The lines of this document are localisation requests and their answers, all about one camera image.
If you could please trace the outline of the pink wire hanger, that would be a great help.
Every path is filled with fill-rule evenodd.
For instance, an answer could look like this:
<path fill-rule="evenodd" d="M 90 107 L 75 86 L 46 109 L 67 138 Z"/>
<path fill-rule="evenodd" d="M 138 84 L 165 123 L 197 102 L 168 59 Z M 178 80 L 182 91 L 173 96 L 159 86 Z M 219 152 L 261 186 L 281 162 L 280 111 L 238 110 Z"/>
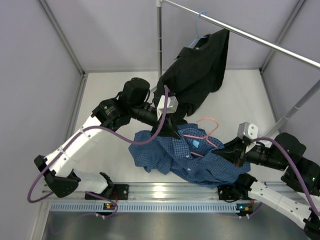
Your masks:
<path fill-rule="evenodd" d="M 215 123 L 215 127 L 213 130 L 211 130 L 209 133 L 207 133 L 206 135 L 202 135 L 202 136 L 196 136 L 196 135 L 192 135 L 192 134 L 184 134 L 183 136 L 186 137 L 186 138 L 191 138 L 191 139 L 196 139 L 196 140 L 205 140 L 208 144 L 210 144 L 211 146 L 215 147 L 216 149 L 218 148 L 218 146 L 213 143 L 212 141 L 210 141 L 209 137 L 219 128 L 220 124 L 219 122 L 212 118 L 212 117 L 203 117 L 199 120 L 196 121 L 196 123 L 200 123 L 202 121 L 212 121 Z"/>

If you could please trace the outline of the blue checked shirt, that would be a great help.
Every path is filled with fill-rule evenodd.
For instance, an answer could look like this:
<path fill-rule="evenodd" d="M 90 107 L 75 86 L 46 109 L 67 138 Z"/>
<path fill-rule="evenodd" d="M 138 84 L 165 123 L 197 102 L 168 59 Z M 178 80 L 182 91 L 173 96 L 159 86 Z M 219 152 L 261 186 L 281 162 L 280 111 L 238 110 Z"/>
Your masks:
<path fill-rule="evenodd" d="M 184 134 L 206 135 L 206 131 L 197 124 L 180 125 L 178 133 L 181 139 L 157 136 L 148 144 L 130 145 L 128 150 L 134 164 L 148 173 L 153 170 L 164 175 L 173 173 L 189 183 L 210 189 L 231 185 L 240 175 L 250 172 L 251 165 L 248 162 L 237 167 L 211 152 L 224 148 L 219 139 L 209 137 L 209 140 L 217 145 L 215 148 L 204 139 L 184 137 Z"/>

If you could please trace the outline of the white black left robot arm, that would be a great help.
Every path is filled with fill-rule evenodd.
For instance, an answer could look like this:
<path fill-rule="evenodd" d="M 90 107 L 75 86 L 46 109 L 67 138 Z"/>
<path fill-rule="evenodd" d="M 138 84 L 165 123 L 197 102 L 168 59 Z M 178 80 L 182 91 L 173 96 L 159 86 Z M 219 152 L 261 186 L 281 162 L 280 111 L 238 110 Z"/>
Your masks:
<path fill-rule="evenodd" d="M 33 182 L 27 198 L 44 178 L 52 194 L 58 198 L 73 192 L 84 192 L 86 199 L 109 199 L 113 195 L 114 183 L 104 173 L 88 173 L 75 169 L 84 155 L 100 143 L 105 133 L 122 139 L 132 145 L 147 145 L 157 136 L 180 139 L 178 128 L 171 120 L 171 114 L 178 108 L 176 95 L 167 86 L 155 107 L 148 103 L 150 84 L 145 79 L 134 77 L 127 81 L 115 97 L 101 101 L 91 112 L 85 123 L 65 143 L 52 153 L 38 155 L 34 164 L 40 174 Z M 152 127 L 150 137 L 144 141 L 130 140 L 116 131 L 128 125 L 131 119 Z"/>

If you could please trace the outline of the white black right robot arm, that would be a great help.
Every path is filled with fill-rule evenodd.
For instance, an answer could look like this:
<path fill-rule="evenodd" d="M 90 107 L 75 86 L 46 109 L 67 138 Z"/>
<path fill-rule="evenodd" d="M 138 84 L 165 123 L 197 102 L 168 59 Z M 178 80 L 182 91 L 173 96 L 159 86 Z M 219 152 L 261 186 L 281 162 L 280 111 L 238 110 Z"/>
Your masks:
<path fill-rule="evenodd" d="M 254 176 L 244 173 L 229 186 L 236 200 L 255 200 L 294 222 L 311 240 L 320 238 L 320 166 L 304 157 L 306 146 L 293 135 L 283 132 L 274 139 L 262 136 L 236 137 L 213 153 L 242 167 L 251 163 L 279 171 L 289 188 L 306 199 L 299 203 L 269 188 Z"/>

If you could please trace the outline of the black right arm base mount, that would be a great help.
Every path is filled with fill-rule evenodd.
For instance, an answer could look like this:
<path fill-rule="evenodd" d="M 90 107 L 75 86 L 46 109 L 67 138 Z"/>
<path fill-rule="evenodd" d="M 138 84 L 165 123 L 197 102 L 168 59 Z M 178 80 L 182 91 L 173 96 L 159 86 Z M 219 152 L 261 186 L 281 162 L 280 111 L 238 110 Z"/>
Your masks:
<path fill-rule="evenodd" d="M 238 200 L 247 199 L 245 191 L 241 187 L 234 184 L 225 184 L 218 186 L 217 193 L 219 200 L 225 201 L 227 203 L 233 203 Z"/>

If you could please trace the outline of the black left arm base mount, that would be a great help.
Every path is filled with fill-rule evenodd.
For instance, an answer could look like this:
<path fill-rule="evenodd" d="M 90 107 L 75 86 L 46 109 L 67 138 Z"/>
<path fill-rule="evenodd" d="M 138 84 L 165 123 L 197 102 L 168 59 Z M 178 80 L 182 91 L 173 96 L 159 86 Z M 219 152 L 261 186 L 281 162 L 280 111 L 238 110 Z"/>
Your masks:
<path fill-rule="evenodd" d="M 128 184 L 109 185 L 102 193 L 100 194 L 97 193 L 96 195 L 109 200 L 113 200 L 113 201 L 127 200 L 129 195 L 129 185 Z"/>

